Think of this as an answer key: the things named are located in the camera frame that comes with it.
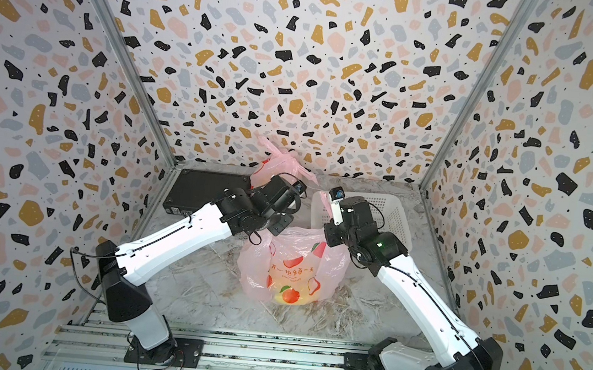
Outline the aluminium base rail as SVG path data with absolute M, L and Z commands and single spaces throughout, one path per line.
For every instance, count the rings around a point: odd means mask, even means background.
M 102 311 L 64 326 L 39 370 L 368 370 L 367 343 L 176 325 L 174 355 L 163 362 L 135 351 L 130 332 Z

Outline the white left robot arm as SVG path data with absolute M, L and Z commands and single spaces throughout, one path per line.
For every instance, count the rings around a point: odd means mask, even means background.
M 279 235 L 293 221 L 306 193 L 302 180 L 281 173 L 253 189 L 226 188 L 184 219 L 136 241 L 98 244 L 92 258 L 99 265 L 108 318 L 130 331 L 125 361 L 194 367 L 154 306 L 147 281 L 201 247 L 240 233 L 256 236 L 270 230 Z

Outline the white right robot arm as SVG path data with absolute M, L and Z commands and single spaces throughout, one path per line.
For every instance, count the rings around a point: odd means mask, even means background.
M 371 204 L 346 196 L 340 187 L 328 194 L 332 217 L 324 225 L 330 247 L 345 246 L 355 266 L 368 270 L 407 310 L 431 351 L 406 347 L 394 338 L 373 345 L 363 358 L 365 370 L 500 370 L 503 351 L 456 316 L 423 277 L 408 248 L 389 231 L 382 232 Z

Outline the pink plastic bag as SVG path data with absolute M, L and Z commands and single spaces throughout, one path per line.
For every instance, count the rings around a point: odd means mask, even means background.
M 312 172 L 309 172 L 292 153 L 278 148 L 267 137 L 259 136 L 257 139 L 260 146 L 266 152 L 269 152 L 270 156 L 250 175 L 252 188 L 265 185 L 272 177 L 281 173 L 288 173 L 296 176 L 298 179 L 319 185 L 317 177 Z
M 331 298 L 350 265 L 347 247 L 330 247 L 320 229 L 288 227 L 263 232 L 237 260 L 245 294 L 263 303 L 303 306 Z

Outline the white perforated plastic basket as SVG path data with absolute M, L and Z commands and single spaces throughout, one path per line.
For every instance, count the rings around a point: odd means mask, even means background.
M 311 204 L 311 229 L 321 229 L 325 223 L 328 223 L 332 216 L 328 213 L 328 206 L 325 203 L 324 196 L 327 191 L 315 193 Z M 345 198 L 361 196 L 371 205 L 373 219 L 378 226 L 384 223 L 381 232 L 388 231 L 396 235 L 407 249 L 412 249 L 412 237 L 407 217 L 403 206 L 397 196 L 370 192 L 345 192 Z

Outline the black ribbed carry case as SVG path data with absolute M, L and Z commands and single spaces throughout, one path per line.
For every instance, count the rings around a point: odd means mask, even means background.
M 206 203 L 217 200 L 226 189 L 249 189 L 250 178 L 221 172 L 184 169 L 164 199 L 167 214 L 189 216 Z

